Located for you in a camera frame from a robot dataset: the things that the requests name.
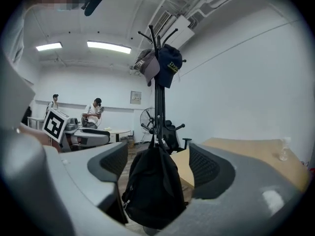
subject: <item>navy blue cap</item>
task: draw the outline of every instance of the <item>navy blue cap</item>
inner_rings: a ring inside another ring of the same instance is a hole
[[[156,76],[156,82],[169,89],[174,75],[183,65],[183,57],[176,48],[165,44],[159,51],[158,62],[160,65],[160,71]]]

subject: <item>air vent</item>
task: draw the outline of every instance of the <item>air vent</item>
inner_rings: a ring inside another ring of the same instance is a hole
[[[157,36],[168,20],[172,17],[172,14],[168,11],[164,11],[158,19],[156,25],[153,27],[154,35]]]

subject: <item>standing fan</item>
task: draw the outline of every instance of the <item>standing fan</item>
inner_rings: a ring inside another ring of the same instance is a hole
[[[154,123],[155,123],[154,116],[155,116],[155,109],[154,108],[147,108],[140,115],[140,124],[144,124],[148,128],[153,128],[154,127]],[[143,138],[148,133],[148,131],[145,128],[143,128],[143,129],[145,130],[145,132],[143,133],[143,137],[141,139],[141,143],[144,142]]]

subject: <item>round table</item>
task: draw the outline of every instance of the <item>round table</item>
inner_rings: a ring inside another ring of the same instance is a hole
[[[120,134],[128,133],[131,131],[131,130],[124,130],[124,129],[112,129],[112,130],[104,129],[104,130],[108,131],[111,135],[116,135],[116,142],[119,142]]]

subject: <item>plastic bottle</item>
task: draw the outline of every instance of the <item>plastic bottle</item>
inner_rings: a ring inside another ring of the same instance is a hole
[[[291,138],[290,137],[284,137],[283,139],[281,139],[282,141],[282,150],[281,153],[279,155],[279,159],[281,161],[286,161],[287,160],[287,150],[289,149],[289,144],[291,142]]]

